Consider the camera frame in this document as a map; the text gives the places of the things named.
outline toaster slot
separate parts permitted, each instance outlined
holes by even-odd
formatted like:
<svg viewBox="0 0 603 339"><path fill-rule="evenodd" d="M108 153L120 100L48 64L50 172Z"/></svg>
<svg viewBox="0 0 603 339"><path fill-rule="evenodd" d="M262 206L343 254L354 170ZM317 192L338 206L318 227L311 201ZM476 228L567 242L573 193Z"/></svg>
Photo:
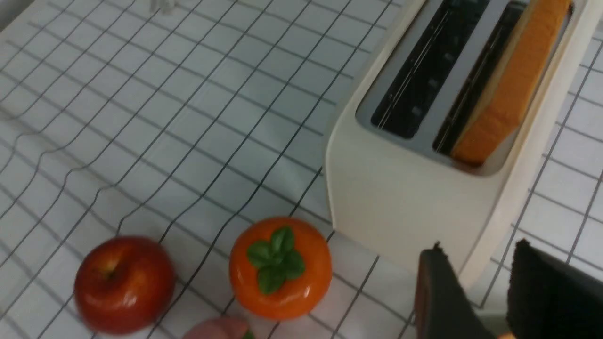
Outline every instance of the toaster slot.
<svg viewBox="0 0 603 339"><path fill-rule="evenodd" d="M437 152L452 152L525 7L525 3L510 2L502 13L434 141Z"/></svg>
<svg viewBox="0 0 603 339"><path fill-rule="evenodd" d="M399 69L371 123L412 138L482 16L487 0L444 0Z"/></svg>

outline toy fruit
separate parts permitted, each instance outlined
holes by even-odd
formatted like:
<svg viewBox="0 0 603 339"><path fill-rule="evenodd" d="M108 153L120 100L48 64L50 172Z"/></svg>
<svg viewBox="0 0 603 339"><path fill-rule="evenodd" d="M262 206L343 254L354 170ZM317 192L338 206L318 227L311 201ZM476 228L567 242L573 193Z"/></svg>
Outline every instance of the toy fruit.
<svg viewBox="0 0 603 339"><path fill-rule="evenodd" d="M222 317L195 325L182 339L254 339L254 336L245 321Z"/></svg>
<svg viewBox="0 0 603 339"><path fill-rule="evenodd" d="M302 220L270 218L249 227L230 254L230 283L242 306L274 320L310 312L331 281L327 242Z"/></svg>
<svg viewBox="0 0 603 339"><path fill-rule="evenodd" d="M123 236L99 245L84 258L75 276L75 303L93 330L128 334L164 312L174 286L174 268L158 243Z"/></svg>

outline grid tablecloth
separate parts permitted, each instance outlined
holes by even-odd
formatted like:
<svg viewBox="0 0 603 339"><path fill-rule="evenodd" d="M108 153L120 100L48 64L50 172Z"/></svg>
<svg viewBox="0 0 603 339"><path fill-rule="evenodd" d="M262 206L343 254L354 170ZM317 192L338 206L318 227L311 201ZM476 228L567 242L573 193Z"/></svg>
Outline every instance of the grid tablecloth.
<svg viewBox="0 0 603 339"><path fill-rule="evenodd" d="M82 324L75 272L116 234L160 241L178 288L131 338L180 338L220 314L257 338L414 337L415 277L332 232L322 143L403 0L51 0L0 47L0 338L105 338ZM478 283L504 309L512 243L602 279L603 33L591 40L543 168ZM329 240L333 281L307 317L270 322L233 300L236 237L272 215Z"/></svg>

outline black object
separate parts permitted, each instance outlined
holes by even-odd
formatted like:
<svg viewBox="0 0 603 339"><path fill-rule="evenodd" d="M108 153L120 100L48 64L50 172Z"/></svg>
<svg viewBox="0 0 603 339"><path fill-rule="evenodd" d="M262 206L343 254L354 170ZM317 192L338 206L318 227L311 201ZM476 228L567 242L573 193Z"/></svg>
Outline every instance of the black object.
<svg viewBox="0 0 603 339"><path fill-rule="evenodd" d="M515 249L507 303L517 339L603 338L603 285L526 240Z"/></svg>
<svg viewBox="0 0 603 339"><path fill-rule="evenodd" d="M415 291L417 339L494 339L477 318L439 244L421 252Z"/></svg>

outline bread slice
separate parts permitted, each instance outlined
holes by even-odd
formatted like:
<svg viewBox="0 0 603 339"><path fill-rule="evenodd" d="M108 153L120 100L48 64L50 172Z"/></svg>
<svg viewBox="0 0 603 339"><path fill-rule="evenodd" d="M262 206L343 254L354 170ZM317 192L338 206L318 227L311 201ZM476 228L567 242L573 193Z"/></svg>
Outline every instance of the bread slice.
<svg viewBox="0 0 603 339"><path fill-rule="evenodd" d="M532 0L479 97L451 156L481 165L521 125L571 0Z"/></svg>

